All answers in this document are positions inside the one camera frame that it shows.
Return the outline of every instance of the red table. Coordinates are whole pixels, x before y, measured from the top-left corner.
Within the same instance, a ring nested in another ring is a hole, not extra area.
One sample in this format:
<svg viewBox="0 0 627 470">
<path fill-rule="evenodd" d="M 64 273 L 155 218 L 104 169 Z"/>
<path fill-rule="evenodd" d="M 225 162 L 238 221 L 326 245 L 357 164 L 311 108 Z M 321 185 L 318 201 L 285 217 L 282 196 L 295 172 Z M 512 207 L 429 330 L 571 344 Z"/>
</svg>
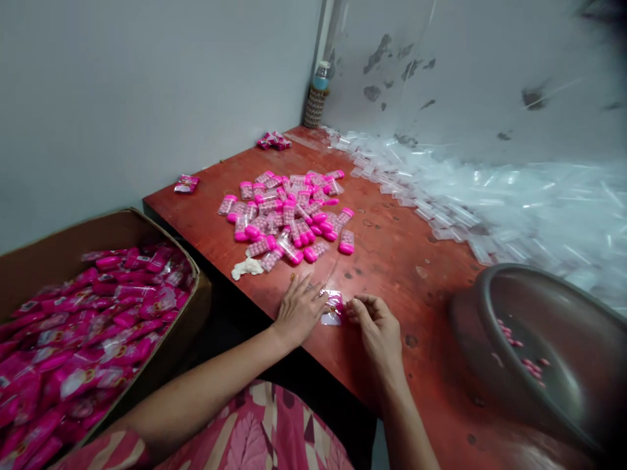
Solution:
<svg viewBox="0 0 627 470">
<path fill-rule="evenodd" d="M 400 207 L 379 186 L 349 176 L 347 155 L 329 149 L 324 131 L 297 127 L 284 135 L 291 149 L 252 148 L 196 173 L 192 195 L 173 185 L 144 199 L 181 236 L 231 279 L 245 259 L 246 243 L 233 241 L 233 226 L 219 216 L 223 195 L 239 196 L 239 183 L 266 170 L 277 174 L 326 173 L 341 169 L 341 207 L 355 211 L 347 228 L 355 232 L 355 253 L 339 254 L 338 242 L 315 264 L 294 268 L 281 261 L 269 274 L 245 275 L 236 286 L 268 316 L 276 317 L 292 272 L 313 272 L 346 298 L 375 294 L 388 303 L 401 324 L 408 382 L 443 469 L 589 467 L 579 452 L 506 418 L 466 367 L 447 318 L 451 294 L 474 282 L 481 270 L 468 247 L 439 242 L 411 209 Z M 348 390 L 378 412 L 370 364 L 358 328 L 319 325 L 304 348 Z"/>
</svg>

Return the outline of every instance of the person's right hand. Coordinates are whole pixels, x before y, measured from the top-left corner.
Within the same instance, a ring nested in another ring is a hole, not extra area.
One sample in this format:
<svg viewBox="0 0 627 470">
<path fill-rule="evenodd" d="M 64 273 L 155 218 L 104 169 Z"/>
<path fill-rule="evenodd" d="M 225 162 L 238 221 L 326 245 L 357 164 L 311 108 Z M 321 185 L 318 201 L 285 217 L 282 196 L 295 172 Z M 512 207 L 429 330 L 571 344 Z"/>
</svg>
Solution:
<svg viewBox="0 0 627 470">
<path fill-rule="evenodd" d="M 373 295 L 358 294 L 346 307 L 348 319 L 361 325 L 364 348 L 379 378 L 393 381 L 404 377 L 400 324 L 385 302 Z"/>
</svg>

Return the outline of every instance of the person's left hand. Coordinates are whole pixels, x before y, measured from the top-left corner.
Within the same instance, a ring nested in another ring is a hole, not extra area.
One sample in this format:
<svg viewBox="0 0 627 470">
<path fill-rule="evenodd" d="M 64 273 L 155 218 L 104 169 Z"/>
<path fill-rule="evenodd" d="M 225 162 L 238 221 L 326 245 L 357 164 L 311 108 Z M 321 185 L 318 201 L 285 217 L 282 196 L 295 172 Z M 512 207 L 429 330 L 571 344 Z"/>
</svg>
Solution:
<svg viewBox="0 0 627 470">
<path fill-rule="evenodd" d="M 328 308 L 325 304 L 329 296 L 326 292 L 320 295 L 323 284 L 318 283 L 312 287 L 309 284 L 311 278 L 311 274 L 304 279 L 299 275 L 294 276 L 272 325 L 281 340 L 291 349 L 304 343 Z"/>
</svg>

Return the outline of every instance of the white wall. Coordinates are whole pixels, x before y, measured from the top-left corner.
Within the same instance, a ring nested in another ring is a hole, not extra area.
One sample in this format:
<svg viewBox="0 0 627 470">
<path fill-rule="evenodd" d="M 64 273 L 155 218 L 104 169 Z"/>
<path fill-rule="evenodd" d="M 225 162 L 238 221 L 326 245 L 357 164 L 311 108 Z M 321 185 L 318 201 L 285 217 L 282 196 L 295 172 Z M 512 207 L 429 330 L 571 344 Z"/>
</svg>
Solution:
<svg viewBox="0 0 627 470">
<path fill-rule="evenodd" d="M 0 2 L 0 253 L 298 125 L 320 8 Z"/>
<path fill-rule="evenodd" d="M 624 159 L 627 59 L 611 1 L 342 1 L 324 124 L 452 144 L 465 161 Z M 540 89 L 540 109 L 524 89 Z"/>
</svg>

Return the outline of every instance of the hand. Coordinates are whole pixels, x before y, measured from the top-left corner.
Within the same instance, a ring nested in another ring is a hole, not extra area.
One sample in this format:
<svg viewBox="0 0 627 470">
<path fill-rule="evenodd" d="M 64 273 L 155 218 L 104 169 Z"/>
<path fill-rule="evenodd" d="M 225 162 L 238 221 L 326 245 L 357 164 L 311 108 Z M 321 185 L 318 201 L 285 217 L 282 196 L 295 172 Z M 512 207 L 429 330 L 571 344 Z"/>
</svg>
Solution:
<svg viewBox="0 0 627 470">
<path fill-rule="evenodd" d="M 304 343 L 328 308 L 326 303 L 329 296 L 326 292 L 320 295 L 323 284 L 318 283 L 312 287 L 309 284 L 311 278 L 311 274 L 304 279 L 299 275 L 294 276 L 272 325 L 290 349 Z"/>
<path fill-rule="evenodd" d="M 385 302 L 373 295 L 358 294 L 346 304 L 352 323 L 361 325 L 364 348 L 382 381 L 404 377 L 400 324 Z"/>
</svg>

